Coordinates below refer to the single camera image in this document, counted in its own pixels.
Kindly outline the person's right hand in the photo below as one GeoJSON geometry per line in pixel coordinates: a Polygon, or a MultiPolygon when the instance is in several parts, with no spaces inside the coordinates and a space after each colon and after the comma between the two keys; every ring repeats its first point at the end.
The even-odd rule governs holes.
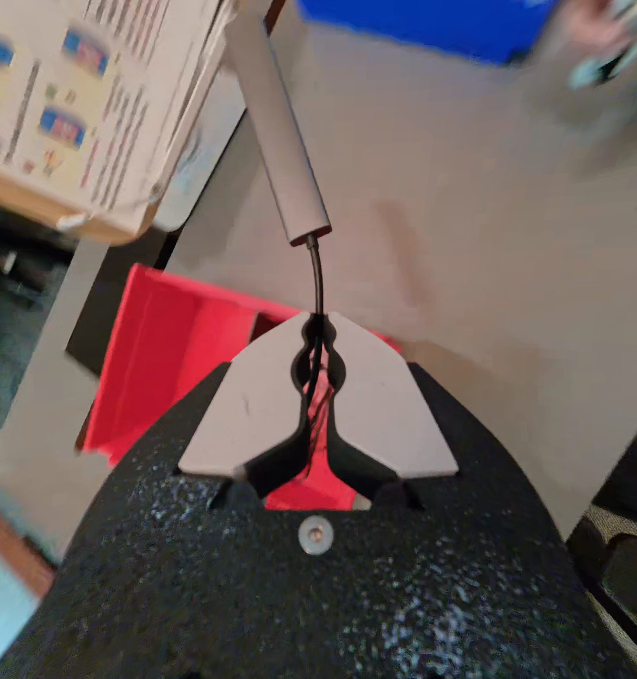
{"type": "Polygon", "coordinates": [[[565,1],[561,21],[574,42],[592,52],[607,52],[627,41],[625,26],[613,6],[613,1],[565,1]]]}

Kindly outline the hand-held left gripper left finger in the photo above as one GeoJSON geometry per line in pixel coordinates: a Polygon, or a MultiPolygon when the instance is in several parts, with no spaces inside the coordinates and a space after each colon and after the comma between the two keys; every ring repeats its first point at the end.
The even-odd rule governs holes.
{"type": "Polygon", "coordinates": [[[273,327],[223,366],[223,377],[178,463],[191,477],[246,481],[266,497],[307,464],[311,428],[304,385],[314,315],[273,327]]]}

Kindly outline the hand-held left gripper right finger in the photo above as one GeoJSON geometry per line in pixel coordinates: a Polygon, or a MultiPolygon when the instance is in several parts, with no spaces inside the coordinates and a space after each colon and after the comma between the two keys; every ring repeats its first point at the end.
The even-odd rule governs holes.
{"type": "Polygon", "coordinates": [[[364,497],[389,484],[453,477],[458,463],[399,351],[337,312],[324,322],[332,386],[327,429],[334,475],[364,497]]]}

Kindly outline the red plastic bin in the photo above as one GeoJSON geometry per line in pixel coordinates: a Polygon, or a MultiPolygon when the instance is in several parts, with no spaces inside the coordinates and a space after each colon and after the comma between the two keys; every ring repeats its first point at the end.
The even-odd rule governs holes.
{"type": "MultiPolygon", "coordinates": [[[[257,337],[300,312],[209,284],[135,265],[129,273],[92,406],[83,450],[117,468],[151,427],[257,337]]],[[[357,492],[327,455],[332,388],[317,358],[324,322],[314,315],[311,373],[304,385],[311,428],[306,467],[266,497],[272,510],[352,509],[357,492]]]]}

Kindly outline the blue plastic bin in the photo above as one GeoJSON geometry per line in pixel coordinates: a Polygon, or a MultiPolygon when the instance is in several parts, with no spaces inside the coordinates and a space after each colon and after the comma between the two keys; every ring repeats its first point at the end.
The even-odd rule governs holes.
{"type": "Polygon", "coordinates": [[[505,66],[533,49],[558,1],[300,1],[307,20],[505,66]]]}

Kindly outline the grey usb hub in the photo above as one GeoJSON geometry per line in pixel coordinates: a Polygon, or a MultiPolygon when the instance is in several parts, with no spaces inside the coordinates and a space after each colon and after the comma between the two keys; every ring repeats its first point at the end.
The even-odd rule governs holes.
{"type": "Polygon", "coordinates": [[[241,12],[224,32],[286,239],[317,251],[332,226],[264,22],[241,12]]]}

